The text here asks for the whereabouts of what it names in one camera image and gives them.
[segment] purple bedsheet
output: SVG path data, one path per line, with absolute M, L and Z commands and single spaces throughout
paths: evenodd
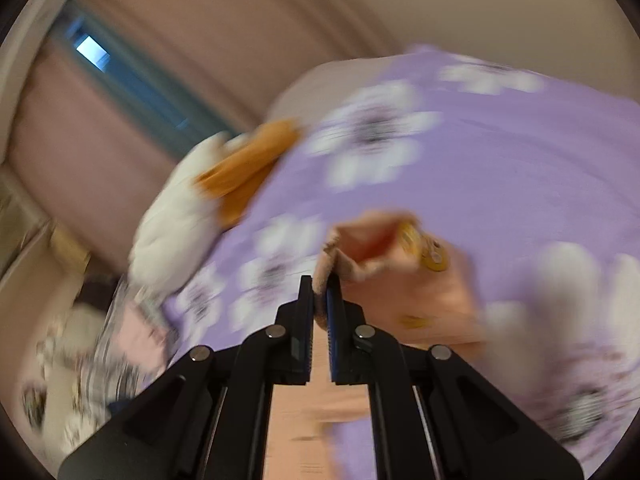
M 372 208 L 409 209 L 465 251 L 481 304 L 529 300 L 532 261 L 555 240 L 581 244 L 604 268 L 619 253 L 640 257 L 639 124 L 635 102 L 590 88 L 428 47 L 399 57 L 281 161 L 246 219 L 167 300 L 177 357 L 273 322 L 327 227 Z M 585 340 L 612 344 L 605 333 Z M 587 475 L 640 407 L 636 390 L 625 397 L 602 381 L 615 417 L 569 446 Z M 374 478 L 368 433 L 366 423 L 336 431 L 349 435 L 347 478 Z

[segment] white frame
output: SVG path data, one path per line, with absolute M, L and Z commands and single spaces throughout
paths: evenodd
M 67 0 L 29 0 L 0 45 L 0 164 L 31 63 Z

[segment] white duck plush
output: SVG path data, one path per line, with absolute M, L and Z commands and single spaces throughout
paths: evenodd
M 129 253 L 129 279 L 158 294 L 181 288 L 200 267 L 220 234 L 218 200 L 193 185 L 247 140 L 247 134 L 228 146 L 226 132 L 196 145 L 175 167 L 140 221 Z

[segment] curtain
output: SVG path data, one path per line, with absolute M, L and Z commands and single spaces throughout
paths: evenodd
M 51 40 L 18 108 L 8 163 L 31 196 L 118 270 L 175 165 Z
M 318 64 L 397 53 L 355 0 L 77 0 L 236 130 Z M 119 270 L 174 166 L 47 41 L 14 121 L 8 163 L 27 191 Z

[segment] bed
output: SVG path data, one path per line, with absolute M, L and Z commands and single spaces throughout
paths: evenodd
M 368 114 L 387 121 L 383 134 L 358 126 Z M 292 115 L 314 124 L 306 139 L 164 304 L 180 333 L 174 360 L 197 344 L 236 345 L 273 322 L 300 276 L 312 272 L 327 227 L 368 209 L 414 211 L 462 249 L 484 308 L 518 301 L 534 310 L 540 251 L 556 240 L 579 244 L 600 266 L 601 298 L 593 322 L 568 342 L 557 396 L 588 387 L 604 399 L 603 421 L 566 443 L 593 474 L 640 408 L 638 300 L 624 296 L 631 289 L 616 273 L 626 258 L 625 269 L 635 268 L 640 256 L 638 105 L 418 46 L 312 70 L 269 117 Z M 636 277 L 630 271 L 626 279 Z M 620 294 L 622 305 L 611 299 Z M 530 413 L 543 422 L 542 412 Z M 375 478 L 366 421 L 337 426 L 335 437 L 343 477 Z

